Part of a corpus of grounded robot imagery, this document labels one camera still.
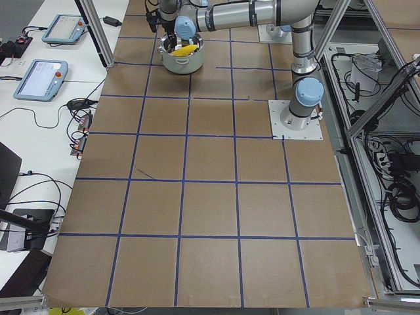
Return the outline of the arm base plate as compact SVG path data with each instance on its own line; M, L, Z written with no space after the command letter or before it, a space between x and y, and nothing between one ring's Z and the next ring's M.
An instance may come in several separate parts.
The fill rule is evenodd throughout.
M323 140L315 108L308 117L295 117L289 111L289 100L268 101L272 138L277 140Z
M259 41L261 43L292 44L291 26L275 26L263 24L258 26Z

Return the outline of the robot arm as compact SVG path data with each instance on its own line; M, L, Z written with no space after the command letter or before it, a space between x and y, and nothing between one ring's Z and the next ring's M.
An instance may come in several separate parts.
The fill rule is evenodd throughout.
M163 26L171 47L177 39L189 41L200 32L261 24L290 26L293 96L280 120L292 131L308 127L312 111L324 94L324 86L313 76L318 67L312 42L316 1L231 1L215 5L208 1L158 1L156 7L146 11L146 20L152 32Z

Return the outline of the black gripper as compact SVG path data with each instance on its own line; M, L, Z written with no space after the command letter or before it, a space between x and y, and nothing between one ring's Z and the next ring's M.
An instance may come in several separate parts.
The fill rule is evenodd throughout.
M160 13L158 9L146 12L146 20L152 33L157 32L157 26L160 25L165 30L165 33L174 32L174 20L170 21L163 17L163 13Z

